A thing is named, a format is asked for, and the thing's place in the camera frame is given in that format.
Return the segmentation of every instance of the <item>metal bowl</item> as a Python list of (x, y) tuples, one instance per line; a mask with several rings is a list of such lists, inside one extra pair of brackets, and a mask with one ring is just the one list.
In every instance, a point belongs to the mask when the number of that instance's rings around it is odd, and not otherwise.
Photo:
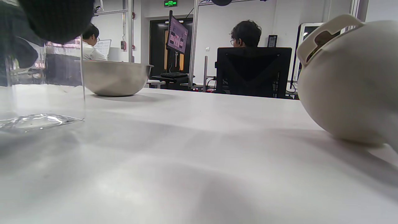
[(83, 61), (84, 85), (99, 96), (130, 96), (139, 92), (153, 65), (118, 61)]

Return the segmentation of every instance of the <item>monitor screen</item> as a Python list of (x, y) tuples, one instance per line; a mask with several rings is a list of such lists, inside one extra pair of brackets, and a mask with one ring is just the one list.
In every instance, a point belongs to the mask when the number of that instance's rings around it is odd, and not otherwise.
[(187, 46), (188, 29), (185, 28), (174, 16), (169, 22), (169, 37), (167, 46), (184, 54)]

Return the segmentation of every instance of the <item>exit sign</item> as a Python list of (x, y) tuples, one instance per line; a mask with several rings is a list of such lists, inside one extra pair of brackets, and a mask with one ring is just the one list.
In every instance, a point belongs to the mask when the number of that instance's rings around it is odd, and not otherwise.
[(164, 1), (165, 7), (177, 7), (177, 0), (174, 1)]

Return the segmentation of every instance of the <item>doorway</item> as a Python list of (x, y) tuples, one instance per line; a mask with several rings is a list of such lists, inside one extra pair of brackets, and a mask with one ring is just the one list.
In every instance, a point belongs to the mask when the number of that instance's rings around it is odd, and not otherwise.
[[(180, 62), (178, 66), (182, 73), (189, 73), (193, 19), (186, 18), (178, 20), (188, 29), (185, 54), (179, 54)], [(168, 50), (166, 49), (166, 43), (168, 37), (168, 20), (151, 20), (149, 29), (149, 63), (154, 66), (150, 76), (156, 76), (167, 72)]]

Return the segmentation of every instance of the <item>clear glass container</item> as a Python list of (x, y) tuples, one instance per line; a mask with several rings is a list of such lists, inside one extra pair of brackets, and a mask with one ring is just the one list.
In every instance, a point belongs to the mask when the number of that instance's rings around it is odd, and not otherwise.
[(14, 0), (0, 0), (0, 132), (26, 133), (85, 116), (81, 39), (35, 35)]

